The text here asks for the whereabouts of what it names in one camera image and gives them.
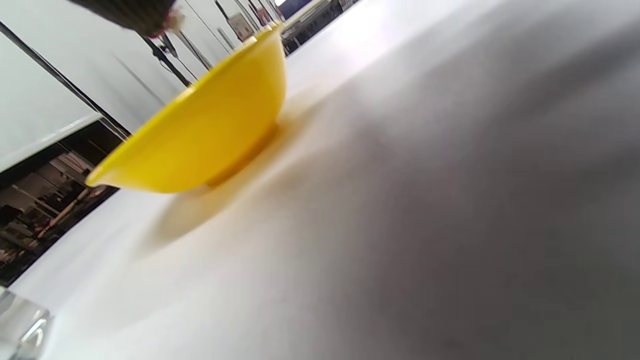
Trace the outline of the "person's right hand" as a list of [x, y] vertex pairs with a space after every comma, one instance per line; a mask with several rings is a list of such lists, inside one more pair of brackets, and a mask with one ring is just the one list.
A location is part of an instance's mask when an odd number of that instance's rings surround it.
[[149, 39], [167, 31], [178, 32], [185, 21], [175, 0], [71, 0], [71, 3]]

